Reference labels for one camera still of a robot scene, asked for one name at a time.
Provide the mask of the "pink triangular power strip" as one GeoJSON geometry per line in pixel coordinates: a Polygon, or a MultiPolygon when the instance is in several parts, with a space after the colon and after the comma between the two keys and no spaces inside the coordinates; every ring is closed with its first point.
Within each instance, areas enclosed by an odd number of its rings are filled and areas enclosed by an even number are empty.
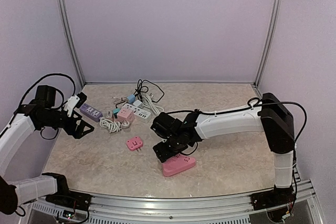
{"type": "Polygon", "coordinates": [[[170,177],[193,168],[195,165],[196,159],[194,157],[178,154],[162,164],[163,175],[170,177]]]}

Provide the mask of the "pink plug adapter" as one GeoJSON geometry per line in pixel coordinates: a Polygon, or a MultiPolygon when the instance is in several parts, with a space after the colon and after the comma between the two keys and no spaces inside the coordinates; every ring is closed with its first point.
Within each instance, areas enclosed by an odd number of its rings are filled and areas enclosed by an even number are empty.
{"type": "Polygon", "coordinates": [[[139,136],[135,136],[128,139],[126,145],[130,151],[140,151],[143,147],[143,141],[139,136]]]}

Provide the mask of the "white plug adapter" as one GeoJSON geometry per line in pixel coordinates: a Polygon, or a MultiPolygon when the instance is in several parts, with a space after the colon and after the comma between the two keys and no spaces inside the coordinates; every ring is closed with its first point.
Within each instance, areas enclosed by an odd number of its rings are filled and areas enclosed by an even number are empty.
{"type": "Polygon", "coordinates": [[[140,101],[140,100],[136,100],[136,101],[134,101],[133,105],[134,105],[135,107],[138,107],[138,108],[142,108],[142,107],[143,107],[143,103],[142,103],[142,101],[140,101]]]}

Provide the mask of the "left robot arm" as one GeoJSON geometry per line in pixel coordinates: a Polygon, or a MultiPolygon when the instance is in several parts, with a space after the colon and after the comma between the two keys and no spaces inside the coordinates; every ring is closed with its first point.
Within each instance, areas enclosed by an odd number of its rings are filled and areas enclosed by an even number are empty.
{"type": "MultiPolygon", "coordinates": [[[[36,90],[34,99],[25,104],[24,98],[21,98],[12,118],[1,131],[1,176],[5,175],[18,149],[34,132],[41,132],[49,127],[56,132],[64,130],[78,140],[95,129],[75,110],[84,104],[87,96],[82,92],[73,92],[68,99],[62,96],[60,106],[55,106],[56,94],[60,90],[40,84],[48,77],[48,74],[42,76],[28,88],[26,94],[32,89],[36,90]]],[[[23,204],[40,197],[49,197],[64,206],[73,206],[80,202],[69,190],[66,177],[61,174],[44,173],[38,177],[11,183],[1,179],[3,214],[16,214],[23,204]]]]}

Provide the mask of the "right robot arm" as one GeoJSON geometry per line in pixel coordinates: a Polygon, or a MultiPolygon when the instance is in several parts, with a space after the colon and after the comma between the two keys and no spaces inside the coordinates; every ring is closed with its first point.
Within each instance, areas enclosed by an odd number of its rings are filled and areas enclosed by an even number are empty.
{"type": "Polygon", "coordinates": [[[161,112],[151,125],[151,130],[162,139],[153,150],[164,163],[205,139],[234,133],[263,132],[275,161],[275,185],[267,195],[273,205],[279,205],[285,199],[296,197],[294,168],[300,134],[295,133],[293,115],[287,105],[305,111],[297,102],[279,101],[274,94],[265,93],[261,98],[251,98],[245,106],[229,110],[186,110],[184,120],[174,118],[174,112],[161,112]]]}

